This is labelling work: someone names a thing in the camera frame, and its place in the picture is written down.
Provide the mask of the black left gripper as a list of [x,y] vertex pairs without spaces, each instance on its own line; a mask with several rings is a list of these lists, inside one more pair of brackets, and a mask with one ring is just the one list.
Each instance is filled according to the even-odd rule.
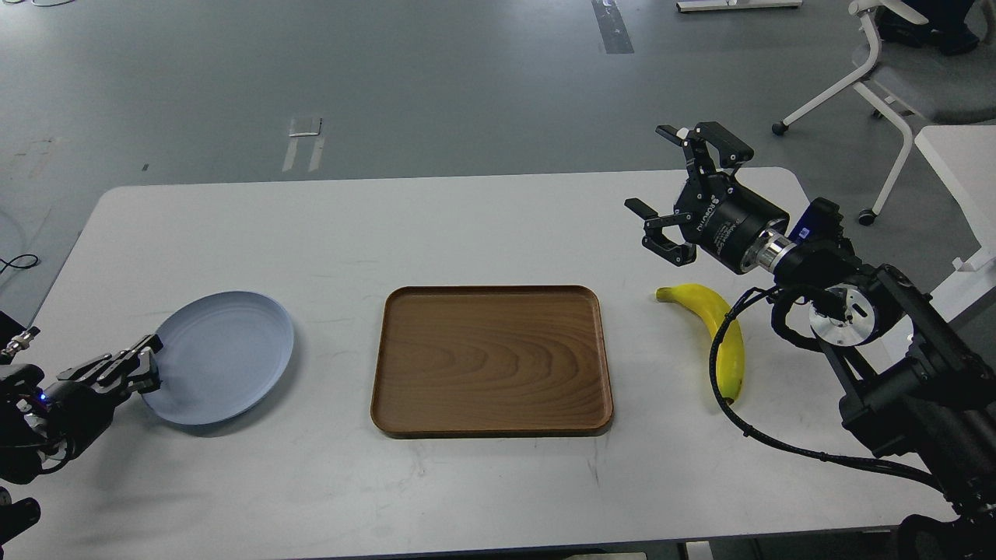
[[[118,398],[148,394],[163,385],[154,355],[163,350],[158,334],[147,334],[117,353],[98,355],[59,373],[59,380],[32,394],[36,432],[43,437],[42,460],[74,460],[109,428]],[[97,385],[83,382],[102,382]]]

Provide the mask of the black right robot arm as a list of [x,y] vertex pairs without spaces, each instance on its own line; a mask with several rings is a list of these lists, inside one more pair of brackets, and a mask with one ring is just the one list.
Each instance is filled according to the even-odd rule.
[[[753,149],[715,121],[691,128],[658,125],[679,146],[688,177],[669,213],[638,198],[625,205],[644,223],[643,245],[675,266],[703,250],[731,272],[772,274],[727,305],[704,287],[659,288],[662,302],[683,305],[707,324],[708,380],[720,411],[743,436],[841,467],[904,478],[942,493],[956,518],[910,515],[894,531],[896,556],[921,559],[921,547],[945,559],[994,557],[994,369],[974,353],[901,270],[872,266],[844,235],[839,206],[808,203],[790,226],[779,206],[737,181]],[[846,429],[871,457],[802,449],[766,435],[732,410],[733,387],[719,365],[742,359],[726,350],[738,316],[766,300],[775,334],[824,355],[843,387]]]

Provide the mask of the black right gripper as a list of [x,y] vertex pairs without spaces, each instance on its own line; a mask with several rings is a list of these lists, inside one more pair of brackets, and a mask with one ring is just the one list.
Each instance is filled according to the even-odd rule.
[[[755,150],[717,121],[690,128],[661,124],[657,134],[682,149],[688,180],[672,214],[659,214],[638,198],[626,199],[626,208],[643,220],[641,244],[675,266],[693,263],[697,246],[736,275],[751,271],[763,234],[786,233],[789,220],[785,210],[733,177],[754,159]],[[686,242],[667,238],[663,230],[670,226],[679,226]]]

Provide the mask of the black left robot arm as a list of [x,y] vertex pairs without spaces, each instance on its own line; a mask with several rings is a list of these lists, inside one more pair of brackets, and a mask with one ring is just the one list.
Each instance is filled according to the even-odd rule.
[[147,334],[117,353],[97,355],[41,387],[39,366],[15,364],[39,327],[3,327],[1,376],[1,474],[11,485],[28,485],[78,460],[113,422],[114,412],[133,394],[159,390],[157,334]]

